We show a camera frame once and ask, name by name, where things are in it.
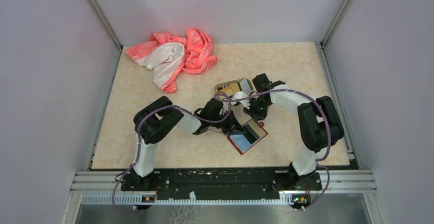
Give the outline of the red card holder wallet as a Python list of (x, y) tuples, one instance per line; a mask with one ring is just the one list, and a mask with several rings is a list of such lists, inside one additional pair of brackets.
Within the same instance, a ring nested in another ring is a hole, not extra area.
[(231, 133), (227, 136), (228, 141), (240, 155), (245, 154), (268, 135), (264, 123), (255, 122), (253, 119), (243, 124), (242, 128), (244, 133)]

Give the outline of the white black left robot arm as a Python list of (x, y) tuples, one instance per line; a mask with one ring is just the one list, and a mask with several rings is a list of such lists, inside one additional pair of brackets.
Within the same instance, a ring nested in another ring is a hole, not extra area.
[(178, 127), (193, 135), (201, 135), (214, 127), (227, 136), (242, 135), (246, 130), (236, 119), (228, 103), (210, 99), (203, 108), (190, 112), (174, 105), (167, 96), (162, 96), (140, 110), (133, 119), (137, 134), (136, 158), (130, 174), (133, 183), (141, 190), (149, 189), (154, 182), (154, 160), (157, 144), (173, 128)]

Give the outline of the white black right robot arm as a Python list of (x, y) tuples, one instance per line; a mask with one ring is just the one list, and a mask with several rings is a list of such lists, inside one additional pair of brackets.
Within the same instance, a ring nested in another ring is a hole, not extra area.
[(302, 189), (314, 173), (317, 163), (325, 160), (337, 141), (344, 137), (344, 129), (333, 100), (329, 96), (312, 98), (292, 90), (283, 81), (272, 82), (263, 73), (252, 80), (258, 93), (244, 108), (254, 121), (263, 121), (268, 108), (277, 104), (297, 114), (303, 146), (289, 165), (288, 182), (294, 189)]

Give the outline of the beige oval card tray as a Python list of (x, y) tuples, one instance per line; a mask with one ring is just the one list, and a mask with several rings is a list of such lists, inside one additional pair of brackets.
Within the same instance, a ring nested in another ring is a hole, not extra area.
[(240, 78), (216, 84), (213, 97), (227, 100), (232, 99), (237, 92), (249, 94), (252, 91), (252, 82), (247, 78)]

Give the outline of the pink white crumpled cloth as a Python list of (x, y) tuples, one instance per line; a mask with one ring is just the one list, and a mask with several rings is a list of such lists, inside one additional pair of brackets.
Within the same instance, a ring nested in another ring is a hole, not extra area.
[(128, 48), (125, 54), (139, 66), (152, 71), (153, 83), (164, 93), (177, 90), (176, 78), (183, 72), (202, 74), (218, 63), (211, 54), (212, 38), (189, 27), (186, 36), (151, 33), (146, 42)]

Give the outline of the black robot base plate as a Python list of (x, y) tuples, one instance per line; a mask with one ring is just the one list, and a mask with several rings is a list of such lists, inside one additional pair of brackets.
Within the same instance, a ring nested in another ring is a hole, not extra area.
[(277, 199), (281, 191), (321, 191), (319, 173), (293, 183), (288, 167), (155, 169), (138, 179), (132, 174), (120, 181), (122, 191), (156, 191), (158, 200), (187, 199), (193, 192), (199, 200)]

